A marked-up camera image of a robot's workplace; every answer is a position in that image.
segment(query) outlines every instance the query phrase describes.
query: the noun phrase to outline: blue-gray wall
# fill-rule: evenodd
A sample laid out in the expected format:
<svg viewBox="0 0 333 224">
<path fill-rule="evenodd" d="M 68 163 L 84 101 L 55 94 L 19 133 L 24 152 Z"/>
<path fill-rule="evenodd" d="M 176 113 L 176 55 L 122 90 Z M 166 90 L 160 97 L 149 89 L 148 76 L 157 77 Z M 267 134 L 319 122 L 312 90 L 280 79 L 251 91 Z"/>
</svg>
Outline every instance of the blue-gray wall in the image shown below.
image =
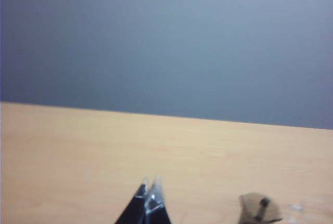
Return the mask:
<svg viewBox="0 0 333 224">
<path fill-rule="evenodd" d="M 2 100 L 333 128 L 333 0 L 2 0 Z"/>
</svg>

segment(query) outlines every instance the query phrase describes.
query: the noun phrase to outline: light wood tabletop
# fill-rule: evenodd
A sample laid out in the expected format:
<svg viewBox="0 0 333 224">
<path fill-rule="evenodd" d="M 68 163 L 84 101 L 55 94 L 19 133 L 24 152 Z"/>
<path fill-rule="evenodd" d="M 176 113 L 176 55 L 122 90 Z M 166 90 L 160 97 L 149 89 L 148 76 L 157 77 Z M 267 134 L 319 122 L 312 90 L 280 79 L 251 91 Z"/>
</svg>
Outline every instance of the light wood tabletop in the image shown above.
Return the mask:
<svg viewBox="0 0 333 224">
<path fill-rule="evenodd" d="M 16 103 L 1 115 L 3 224 L 112 224 L 157 173 L 174 224 L 236 224 L 252 191 L 282 207 L 332 197 L 333 130 Z"/>
</svg>

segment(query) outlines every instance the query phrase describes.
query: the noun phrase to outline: wooden table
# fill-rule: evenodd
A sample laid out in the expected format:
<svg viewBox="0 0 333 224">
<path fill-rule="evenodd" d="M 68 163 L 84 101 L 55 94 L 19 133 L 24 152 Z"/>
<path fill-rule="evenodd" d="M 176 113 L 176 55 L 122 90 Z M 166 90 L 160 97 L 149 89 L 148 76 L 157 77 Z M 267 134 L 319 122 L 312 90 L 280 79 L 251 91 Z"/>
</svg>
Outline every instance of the wooden table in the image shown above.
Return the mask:
<svg viewBox="0 0 333 224">
<path fill-rule="evenodd" d="M 15 103 L 1 127 L 3 224 L 112 224 L 156 173 L 174 224 L 236 224 L 252 191 L 332 197 L 333 130 Z"/>
</svg>

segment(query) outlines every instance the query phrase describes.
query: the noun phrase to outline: gray wall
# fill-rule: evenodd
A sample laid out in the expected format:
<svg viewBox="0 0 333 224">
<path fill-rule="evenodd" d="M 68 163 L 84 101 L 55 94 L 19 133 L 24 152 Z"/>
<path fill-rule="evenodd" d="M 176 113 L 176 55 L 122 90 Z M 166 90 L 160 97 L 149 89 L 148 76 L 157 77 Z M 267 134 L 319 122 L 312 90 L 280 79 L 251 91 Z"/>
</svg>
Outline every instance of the gray wall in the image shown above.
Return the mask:
<svg viewBox="0 0 333 224">
<path fill-rule="evenodd" d="M 2 0 L 2 100 L 333 128 L 333 0 Z"/>
</svg>

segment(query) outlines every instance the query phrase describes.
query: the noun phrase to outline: black pointed object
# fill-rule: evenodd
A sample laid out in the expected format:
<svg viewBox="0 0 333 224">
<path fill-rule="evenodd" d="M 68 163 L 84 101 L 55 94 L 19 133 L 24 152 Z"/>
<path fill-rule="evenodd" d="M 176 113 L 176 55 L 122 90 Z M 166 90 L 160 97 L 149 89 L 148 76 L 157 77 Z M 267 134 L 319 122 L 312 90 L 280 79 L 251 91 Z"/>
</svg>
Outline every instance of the black pointed object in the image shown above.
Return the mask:
<svg viewBox="0 0 333 224">
<path fill-rule="evenodd" d="M 145 195 L 148 180 L 145 178 L 133 198 L 115 222 L 115 224 L 144 224 L 145 223 Z"/>
<path fill-rule="evenodd" d="M 156 175 L 150 190 L 145 196 L 145 210 L 145 224 L 171 224 L 164 204 L 160 175 Z"/>
</svg>

